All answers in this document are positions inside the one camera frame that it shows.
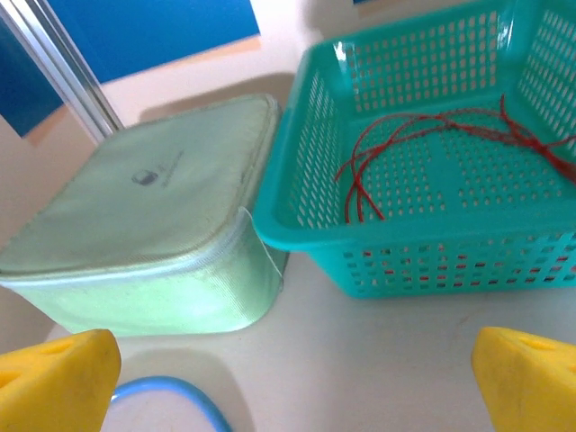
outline plastic basket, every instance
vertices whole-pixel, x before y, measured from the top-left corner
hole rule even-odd
[[[498,109],[545,142],[576,130],[576,4],[485,1],[323,42],[303,57],[255,210],[270,245],[306,251],[346,293],[383,297],[573,285],[576,187],[525,148],[436,135],[386,150],[345,224],[347,161],[387,113]],[[395,129],[386,122],[368,144]],[[558,149],[576,158],[570,143]]]

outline white table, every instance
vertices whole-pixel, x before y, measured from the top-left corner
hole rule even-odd
[[[239,432],[488,432],[470,367],[478,330],[576,343],[575,312],[573,289],[353,300],[306,256],[292,255],[276,304],[250,328],[119,339],[120,383],[186,379]],[[103,430],[211,429],[187,400],[153,392],[112,406]]]

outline red string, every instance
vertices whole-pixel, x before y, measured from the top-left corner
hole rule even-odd
[[[495,130],[484,126],[477,126],[473,124],[460,123],[455,121],[453,118],[457,115],[462,114],[476,114],[485,115],[489,117],[496,117],[502,120],[507,126],[508,131]],[[358,152],[361,147],[362,142],[368,136],[368,134],[376,128],[378,125],[393,120],[393,119],[408,119],[400,127],[398,127],[388,139],[376,146],[373,146],[367,150]],[[407,128],[416,125],[423,121],[436,121],[441,122],[440,125],[431,127],[428,129],[419,130],[412,132],[408,135],[400,136]],[[360,137],[356,141],[354,148],[352,150],[352,157],[345,162],[340,169],[337,171],[335,176],[335,181],[337,181],[344,173],[344,170],[350,166],[352,171],[352,185],[348,190],[345,200],[345,217],[346,223],[350,223],[350,203],[356,194],[356,211],[358,214],[358,220],[364,222],[363,213],[363,200],[366,200],[370,207],[374,210],[378,218],[383,221],[384,215],[382,210],[374,203],[370,194],[365,190],[362,184],[362,177],[366,168],[370,165],[372,161],[378,158],[389,146],[394,144],[400,144],[402,142],[414,140],[415,138],[424,137],[430,133],[440,132],[440,131],[463,131],[474,137],[478,137],[484,140],[499,141],[504,144],[518,147],[528,147],[533,151],[537,152],[544,158],[546,158],[549,163],[563,176],[567,177],[570,181],[576,184],[576,165],[573,163],[556,156],[551,148],[564,145],[572,140],[576,140],[576,135],[571,135],[568,138],[562,139],[560,141],[544,144],[538,139],[538,137],[532,133],[527,127],[517,123],[512,120],[505,109],[504,95],[500,98],[499,111],[483,110],[483,109],[460,109],[452,110],[449,112],[443,112],[440,114],[417,114],[417,113],[396,113],[384,116],[372,124],[370,124],[364,131],[360,134]],[[360,167],[356,167],[356,163],[360,162]]]

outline bag logo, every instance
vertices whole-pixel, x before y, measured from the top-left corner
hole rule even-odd
[[[132,182],[142,186],[150,186],[158,179],[158,173],[141,169],[138,173],[132,176]]]
[[[180,163],[180,158],[183,154],[184,151],[180,150],[171,161],[158,164],[154,170],[141,169],[132,176],[132,182],[137,185],[150,186],[153,185],[160,178],[160,176],[162,176],[162,187],[168,187],[170,185],[170,181],[172,180],[172,175],[176,171],[176,168]]]

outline blue wire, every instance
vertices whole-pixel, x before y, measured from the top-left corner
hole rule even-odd
[[[132,394],[157,390],[170,390],[184,396],[200,409],[216,432],[232,432],[232,428],[221,411],[202,390],[189,382],[172,376],[147,376],[126,382],[116,387],[111,402],[120,401]]]

